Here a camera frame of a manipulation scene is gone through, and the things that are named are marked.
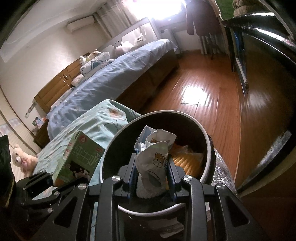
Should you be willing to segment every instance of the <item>floor plank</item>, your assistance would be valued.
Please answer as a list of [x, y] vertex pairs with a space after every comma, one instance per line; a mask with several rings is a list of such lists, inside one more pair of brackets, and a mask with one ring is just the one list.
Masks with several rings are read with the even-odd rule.
[[239, 156], [240, 114], [234, 74], [227, 55], [211, 60], [197, 52], [184, 53], [180, 68], [160, 86], [142, 113], [178, 110], [197, 119], [212, 137], [232, 177]]

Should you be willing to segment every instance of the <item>green carton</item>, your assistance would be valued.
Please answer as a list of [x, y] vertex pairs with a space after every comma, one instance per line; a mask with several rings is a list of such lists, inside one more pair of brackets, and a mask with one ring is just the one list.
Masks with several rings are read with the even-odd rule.
[[78, 177], [90, 181], [104, 151], [82, 131], [76, 131], [53, 173], [54, 185], [58, 187]]

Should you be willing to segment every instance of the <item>white wrapper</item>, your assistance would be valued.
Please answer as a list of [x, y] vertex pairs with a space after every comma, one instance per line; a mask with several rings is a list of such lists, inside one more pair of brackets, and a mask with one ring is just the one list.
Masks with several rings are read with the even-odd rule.
[[167, 156], [175, 139], [173, 133], [148, 126], [141, 132], [134, 146], [137, 152], [135, 164], [140, 173], [138, 197], [151, 198], [165, 191]]

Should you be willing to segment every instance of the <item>air conditioner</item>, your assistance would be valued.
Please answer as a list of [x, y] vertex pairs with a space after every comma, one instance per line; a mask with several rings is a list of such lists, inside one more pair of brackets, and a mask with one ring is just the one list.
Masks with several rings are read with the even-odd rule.
[[74, 30], [77, 30], [79, 28], [82, 28], [84, 26], [90, 25], [94, 23], [93, 16], [89, 16], [87, 18], [79, 19], [73, 23], [69, 23], [67, 25], [67, 28], [70, 30], [70, 32], [73, 32]]

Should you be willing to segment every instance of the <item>wooden headboard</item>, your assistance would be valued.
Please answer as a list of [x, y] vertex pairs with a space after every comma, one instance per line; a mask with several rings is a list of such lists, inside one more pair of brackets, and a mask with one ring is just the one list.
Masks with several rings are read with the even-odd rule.
[[80, 68], [81, 64], [79, 59], [77, 59], [53, 77], [34, 97], [45, 113], [48, 113], [50, 107], [70, 89], [72, 80], [80, 74]]

